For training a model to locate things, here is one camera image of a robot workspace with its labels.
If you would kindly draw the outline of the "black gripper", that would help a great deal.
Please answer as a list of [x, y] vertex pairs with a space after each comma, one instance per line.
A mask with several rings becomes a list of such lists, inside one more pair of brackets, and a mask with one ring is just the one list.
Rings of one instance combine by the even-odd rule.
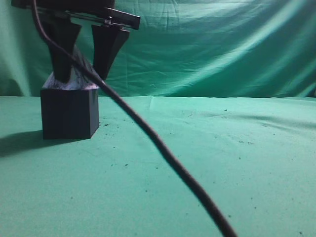
[[[94, 46], [93, 68], [101, 79], [107, 78], [118, 52], [129, 38], [130, 31], [120, 26], [134, 30], [140, 27], [140, 16], [115, 9], [114, 0], [38, 0], [36, 6], [39, 18], [43, 21], [41, 25], [44, 33], [69, 55], [73, 54], [81, 25], [70, 21], [53, 21], [54, 18], [74, 17], [111, 24], [91, 26]], [[55, 79], [68, 82], [72, 69], [69, 58], [53, 45], [48, 48]]]

